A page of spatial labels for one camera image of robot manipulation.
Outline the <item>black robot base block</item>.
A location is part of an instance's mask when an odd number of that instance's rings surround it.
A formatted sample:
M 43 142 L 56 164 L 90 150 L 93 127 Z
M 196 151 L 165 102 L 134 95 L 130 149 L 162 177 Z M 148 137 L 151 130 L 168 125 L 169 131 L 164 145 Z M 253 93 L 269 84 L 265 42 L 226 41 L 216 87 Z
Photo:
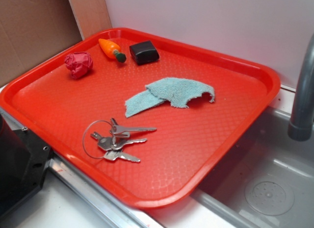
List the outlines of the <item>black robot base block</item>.
M 1 218 L 42 189 L 51 156 L 51 147 L 33 131 L 12 130 L 0 118 Z

